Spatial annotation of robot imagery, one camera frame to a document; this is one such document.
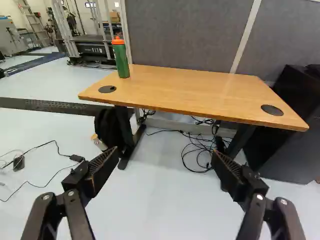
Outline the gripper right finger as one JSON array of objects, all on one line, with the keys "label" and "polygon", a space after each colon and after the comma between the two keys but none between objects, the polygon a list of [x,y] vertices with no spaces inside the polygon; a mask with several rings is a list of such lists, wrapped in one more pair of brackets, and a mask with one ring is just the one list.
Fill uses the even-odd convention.
[{"label": "gripper right finger", "polygon": [[267,198],[269,186],[247,165],[214,150],[211,166],[222,188],[244,211],[236,239],[258,240],[264,223],[273,240],[304,240],[306,238],[295,205],[288,199]]}]

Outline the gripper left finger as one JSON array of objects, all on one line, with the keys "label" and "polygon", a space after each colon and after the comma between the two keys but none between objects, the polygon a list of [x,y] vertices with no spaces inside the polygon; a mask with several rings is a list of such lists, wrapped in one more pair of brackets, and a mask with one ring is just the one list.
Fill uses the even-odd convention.
[{"label": "gripper left finger", "polygon": [[118,148],[112,147],[84,160],[61,182],[64,192],[45,192],[33,202],[21,239],[55,240],[63,218],[73,240],[93,240],[86,206],[95,198],[118,165]]}]

